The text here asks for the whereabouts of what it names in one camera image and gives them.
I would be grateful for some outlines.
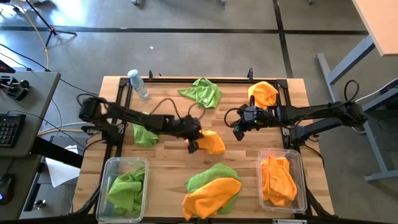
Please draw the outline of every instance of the orange cloth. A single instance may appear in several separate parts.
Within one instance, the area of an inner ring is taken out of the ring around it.
[[[223,140],[214,131],[200,130],[203,138],[197,139],[196,142],[200,149],[206,150],[209,154],[222,154],[225,151],[225,145]]]
[[[274,205],[286,206],[294,200],[297,188],[289,174],[289,161],[269,156],[261,162],[262,199],[270,200]]]
[[[217,215],[217,210],[225,207],[232,196],[241,189],[242,183],[232,177],[215,179],[192,194],[187,194],[182,202],[182,212],[186,221],[192,215],[206,218]]]
[[[266,109],[267,106],[273,106],[276,103],[276,94],[278,91],[267,82],[259,82],[249,87],[248,97],[254,96],[254,105]]]

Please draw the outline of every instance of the yellow cable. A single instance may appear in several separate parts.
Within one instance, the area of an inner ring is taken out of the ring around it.
[[[59,130],[50,130],[50,131],[43,131],[41,133],[38,133],[37,136],[41,136],[43,134],[48,134],[48,133],[53,133],[53,132],[58,132]],[[69,132],[83,132],[82,130],[76,130],[76,129],[61,129],[61,131],[69,131]]]
[[[45,44],[44,44],[43,38],[42,38],[42,36],[40,35],[39,31],[37,30],[35,24],[32,22],[32,20],[30,19],[30,17],[26,14],[25,9],[24,9],[21,5],[20,5],[19,7],[21,7],[21,9],[22,9],[24,15],[25,15],[26,18],[29,20],[30,24],[32,24],[33,28],[36,30],[36,33],[37,33],[37,35],[39,36],[39,38],[40,38],[40,40],[41,40],[41,42],[42,42],[42,44],[43,44],[45,56],[46,56],[46,58],[47,58],[47,66],[46,66],[46,68],[49,69],[49,66],[50,66],[50,62],[49,62],[49,53],[47,52],[47,47],[46,47]]]

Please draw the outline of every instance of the keyboard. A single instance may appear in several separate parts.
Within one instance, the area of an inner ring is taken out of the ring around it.
[[[0,113],[0,148],[13,148],[24,125],[26,115]]]

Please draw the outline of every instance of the white paper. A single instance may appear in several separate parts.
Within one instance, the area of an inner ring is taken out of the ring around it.
[[[65,148],[68,151],[78,154],[77,146],[68,146]],[[62,162],[55,161],[53,159],[45,158],[47,167],[50,171],[50,178],[53,187],[58,187],[59,185],[65,183],[68,180],[72,180],[79,176],[80,169],[66,165]]]

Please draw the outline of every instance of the crumpled green cloth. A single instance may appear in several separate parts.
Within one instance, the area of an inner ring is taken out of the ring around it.
[[[186,181],[185,183],[185,188],[187,189],[188,193],[194,193],[194,191],[198,190],[199,188],[203,187],[204,185],[210,183],[211,181],[222,178],[222,177],[232,177],[238,181],[241,181],[238,177],[238,174],[236,171],[222,163],[217,163],[210,167],[210,169],[194,175],[191,177],[189,180]],[[237,193],[236,195],[232,196],[229,202],[226,204],[224,208],[220,208],[217,213],[218,214],[228,214],[232,211],[232,205],[234,201],[238,197]]]
[[[115,205],[116,214],[139,215],[141,213],[144,177],[145,167],[141,167],[116,178],[108,192],[108,201]]]
[[[153,146],[158,140],[159,137],[146,130],[141,125],[133,124],[134,129],[134,144],[141,146],[141,147],[151,147]]]
[[[221,90],[218,85],[207,78],[199,78],[191,88],[179,90],[179,94],[196,100],[197,104],[205,108],[216,108],[221,98]]]

